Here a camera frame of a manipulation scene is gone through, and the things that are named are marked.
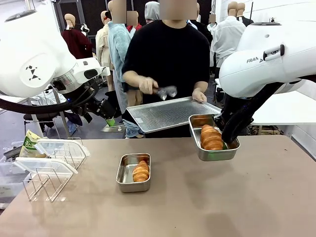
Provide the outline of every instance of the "croissant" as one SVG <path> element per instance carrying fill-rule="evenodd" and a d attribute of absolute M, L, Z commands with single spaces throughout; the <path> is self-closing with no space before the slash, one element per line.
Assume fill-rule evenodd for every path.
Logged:
<path fill-rule="evenodd" d="M 201 147 L 208 151 L 222 150 L 223 140 L 221 133 L 210 125 L 204 125 L 201 131 Z"/>
<path fill-rule="evenodd" d="M 149 178 L 149 167 L 147 163 L 143 160 L 139 162 L 133 171 L 133 181 L 134 182 L 144 182 Z"/>

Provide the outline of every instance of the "chair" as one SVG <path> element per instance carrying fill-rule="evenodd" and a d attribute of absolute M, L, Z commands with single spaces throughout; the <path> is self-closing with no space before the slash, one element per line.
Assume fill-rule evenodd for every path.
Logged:
<path fill-rule="evenodd" d="M 59 135 L 56 123 L 54 121 L 54 118 L 57 117 L 57 116 L 59 116 L 59 113 L 50 113 L 50 114 L 36 115 L 36 117 L 39 120 L 39 123 L 48 123 L 48 122 L 54 123 L 54 126 L 56 128 L 56 132 L 58 134 L 58 138 L 60 139 L 60 135 Z M 33 122 L 33 118 L 32 118 L 32 115 L 24 115 L 23 119 L 24 119 L 24 133 L 26 135 L 26 124 L 32 123 Z"/>

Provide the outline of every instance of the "metal container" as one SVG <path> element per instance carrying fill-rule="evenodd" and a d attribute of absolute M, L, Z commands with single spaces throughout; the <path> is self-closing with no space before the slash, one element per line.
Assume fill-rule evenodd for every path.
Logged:
<path fill-rule="evenodd" d="M 216 126 L 213 116 L 214 115 L 192 115 L 189 117 L 190 133 L 195 141 L 198 158 L 202 161 L 232 159 L 234 158 L 237 149 L 240 147 L 237 138 L 230 144 L 225 143 L 224 150 L 222 151 L 208 151 L 201 147 L 201 130 L 203 125 L 208 124 Z"/>
<path fill-rule="evenodd" d="M 216 106 L 199 103 L 192 97 L 138 105 L 127 110 L 145 133 L 186 125 L 191 115 L 221 113 Z"/>
<path fill-rule="evenodd" d="M 144 182 L 133 181 L 133 171 L 136 166 L 144 160 L 149 166 L 149 178 Z M 150 187 L 150 178 L 152 172 L 152 162 L 150 154 L 127 154 L 120 159 L 117 183 L 123 193 L 144 192 Z"/>

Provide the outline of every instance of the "floor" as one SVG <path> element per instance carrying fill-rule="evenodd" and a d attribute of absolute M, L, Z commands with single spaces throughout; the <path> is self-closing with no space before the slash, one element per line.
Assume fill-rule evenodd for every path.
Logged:
<path fill-rule="evenodd" d="M 213 100 L 213 90 L 214 86 L 209 84 L 209 88 L 205 95 L 209 103 Z M 105 98 L 105 93 L 107 88 L 102 88 L 96 95 L 97 99 Z M 78 128 L 73 137 L 80 137 L 81 139 L 118 139 L 122 138 L 122 133 L 112 133 L 112 132 L 101 132 L 101 129 L 106 125 L 106 122 L 101 117 L 91 114 L 93 120 L 90 124 L 83 120 L 83 126 Z M 10 148 L 12 142 L 23 141 L 24 140 L 24 122 L 23 114 L 7 111 L 0 115 L 0 159 L 3 156 L 5 150 L 4 148 Z M 66 138 L 66 132 L 60 117 L 55 119 L 57 129 L 61 138 Z M 27 129 L 35 131 L 33 124 L 27 124 Z M 49 129 L 47 132 L 47 137 L 58 138 L 55 128 Z"/>

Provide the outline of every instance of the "person's hand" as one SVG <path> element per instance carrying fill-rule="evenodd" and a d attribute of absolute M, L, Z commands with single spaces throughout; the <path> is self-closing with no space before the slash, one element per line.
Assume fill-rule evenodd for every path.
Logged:
<path fill-rule="evenodd" d="M 144 94 L 153 94 L 153 88 L 158 88 L 158 83 L 152 78 L 143 78 L 139 83 L 139 89 Z"/>
<path fill-rule="evenodd" d="M 201 103 L 207 101 L 207 97 L 198 88 L 194 89 L 194 91 L 192 93 L 192 98 L 194 100 L 197 100 L 197 101 L 201 102 Z"/>

